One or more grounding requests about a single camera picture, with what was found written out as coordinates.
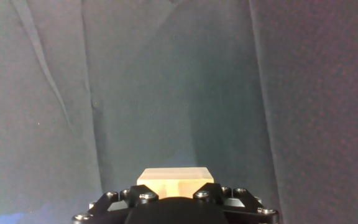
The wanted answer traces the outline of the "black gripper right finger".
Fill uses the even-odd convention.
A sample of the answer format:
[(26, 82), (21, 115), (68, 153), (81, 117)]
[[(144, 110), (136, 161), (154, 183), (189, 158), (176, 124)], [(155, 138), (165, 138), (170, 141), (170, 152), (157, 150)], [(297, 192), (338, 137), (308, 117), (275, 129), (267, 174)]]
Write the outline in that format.
[(193, 199), (217, 206), (228, 223), (280, 223), (278, 210), (265, 207), (245, 188), (232, 189), (217, 183), (206, 183), (193, 194)]

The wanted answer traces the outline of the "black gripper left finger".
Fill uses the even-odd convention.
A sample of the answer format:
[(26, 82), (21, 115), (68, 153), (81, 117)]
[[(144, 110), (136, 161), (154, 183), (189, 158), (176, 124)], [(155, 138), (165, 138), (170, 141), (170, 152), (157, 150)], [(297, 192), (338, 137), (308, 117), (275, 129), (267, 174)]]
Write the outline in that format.
[(145, 185), (133, 185), (120, 192), (106, 192), (90, 203), (86, 212), (74, 215), (72, 224), (125, 224), (137, 205), (154, 202), (157, 193)]

